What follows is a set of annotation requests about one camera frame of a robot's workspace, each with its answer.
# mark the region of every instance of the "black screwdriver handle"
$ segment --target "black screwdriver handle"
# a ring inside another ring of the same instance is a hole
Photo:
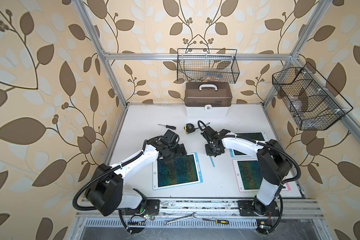
[[[169,128],[169,129],[172,129],[172,130],[176,130],[176,127],[175,127],[175,126],[166,125],[165,127],[166,127],[166,128]]]

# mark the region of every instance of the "metal vent grille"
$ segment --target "metal vent grille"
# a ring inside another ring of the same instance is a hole
[[[167,226],[164,225],[165,220],[171,220],[172,218],[156,218],[155,220],[147,220],[147,225],[145,227],[150,228],[188,228],[188,227],[198,227],[198,228],[257,228],[256,219],[237,219],[229,218],[229,225],[224,225],[221,223],[202,221],[200,219],[188,219],[179,222],[171,223]],[[87,219],[86,227],[123,227],[119,218],[100,218],[100,217],[90,217]]]

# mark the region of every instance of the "wrench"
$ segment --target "wrench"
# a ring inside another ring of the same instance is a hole
[[[188,215],[188,216],[179,217],[179,218],[176,218],[176,219],[173,219],[173,220],[170,220],[170,221],[164,221],[164,225],[167,226],[169,223],[178,222],[178,221],[188,219],[188,218],[196,218],[195,214],[196,213],[194,212],[194,213],[192,213],[191,215]]]

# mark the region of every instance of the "storage box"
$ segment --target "storage box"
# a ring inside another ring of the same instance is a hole
[[[184,101],[187,117],[226,116],[232,103],[231,88],[228,83],[188,82]]]

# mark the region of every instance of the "screwdriver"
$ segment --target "screwdriver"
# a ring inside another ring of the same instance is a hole
[[[163,127],[166,127],[166,128],[169,128],[169,129],[172,129],[172,130],[176,130],[176,127],[175,126],[169,126],[169,125],[163,125],[163,124],[158,124],[159,126],[163,126]]]
[[[227,221],[227,220],[218,220],[218,219],[211,220],[211,219],[206,219],[206,218],[203,218],[203,220],[204,221],[211,221],[211,222],[221,223],[221,224],[226,224],[226,225],[229,224],[229,221]]]

